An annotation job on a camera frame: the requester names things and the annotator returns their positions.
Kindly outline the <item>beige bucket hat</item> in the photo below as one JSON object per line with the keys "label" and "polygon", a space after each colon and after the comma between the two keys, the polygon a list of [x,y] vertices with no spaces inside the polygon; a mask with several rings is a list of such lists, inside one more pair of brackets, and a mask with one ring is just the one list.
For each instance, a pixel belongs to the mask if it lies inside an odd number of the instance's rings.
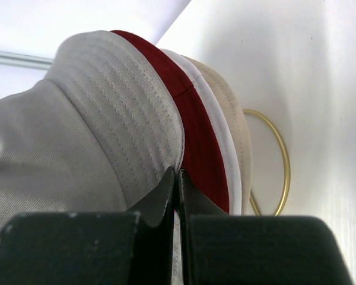
{"label": "beige bucket hat", "polygon": [[252,188],[252,145],[243,109],[232,89],[219,73],[199,61],[191,58],[187,60],[193,63],[204,76],[227,121],[239,163],[242,187],[241,214],[245,215]]}

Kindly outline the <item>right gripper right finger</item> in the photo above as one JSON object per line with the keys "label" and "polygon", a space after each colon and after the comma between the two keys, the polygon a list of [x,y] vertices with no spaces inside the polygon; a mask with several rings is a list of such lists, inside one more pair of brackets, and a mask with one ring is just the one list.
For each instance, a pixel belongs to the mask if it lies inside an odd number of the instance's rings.
{"label": "right gripper right finger", "polygon": [[351,284],[336,239],[309,216],[231,216],[177,175],[185,284]]}

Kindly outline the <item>red cap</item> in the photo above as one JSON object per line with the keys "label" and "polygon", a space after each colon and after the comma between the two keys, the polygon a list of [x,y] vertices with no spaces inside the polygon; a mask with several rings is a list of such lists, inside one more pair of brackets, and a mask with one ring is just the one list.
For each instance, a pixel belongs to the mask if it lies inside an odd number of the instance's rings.
{"label": "red cap", "polygon": [[183,123],[185,150],[182,168],[187,171],[196,188],[228,214],[230,198],[223,158],[194,83],[172,59],[150,42],[127,31],[113,32],[141,52],[162,79]]}

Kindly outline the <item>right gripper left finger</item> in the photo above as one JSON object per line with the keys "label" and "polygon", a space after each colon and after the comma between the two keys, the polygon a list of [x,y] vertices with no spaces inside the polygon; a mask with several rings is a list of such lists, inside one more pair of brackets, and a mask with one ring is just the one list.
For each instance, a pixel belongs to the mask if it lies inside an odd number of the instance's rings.
{"label": "right gripper left finger", "polygon": [[170,284],[175,171],[124,212],[21,213],[0,231],[0,284]]}

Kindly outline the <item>grey bucket hat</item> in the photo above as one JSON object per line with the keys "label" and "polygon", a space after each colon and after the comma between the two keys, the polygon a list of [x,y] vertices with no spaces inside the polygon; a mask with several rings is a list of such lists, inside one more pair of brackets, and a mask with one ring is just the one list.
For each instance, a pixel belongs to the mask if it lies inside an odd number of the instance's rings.
{"label": "grey bucket hat", "polygon": [[113,31],[74,35],[38,83],[0,99],[0,231],[21,213],[124,212],[184,150],[146,57]]}

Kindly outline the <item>white bucket hat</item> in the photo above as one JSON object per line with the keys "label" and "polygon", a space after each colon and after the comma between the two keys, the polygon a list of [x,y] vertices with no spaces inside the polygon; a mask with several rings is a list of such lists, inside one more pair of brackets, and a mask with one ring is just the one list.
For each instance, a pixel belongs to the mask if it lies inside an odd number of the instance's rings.
{"label": "white bucket hat", "polygon": [[209,116],[222,155],[227,178],[230,214],[241,215],[242,185],[236,149],[226,118],[218,100],[203,74],[188,59],[173,51],[162,50],[189,77]]}

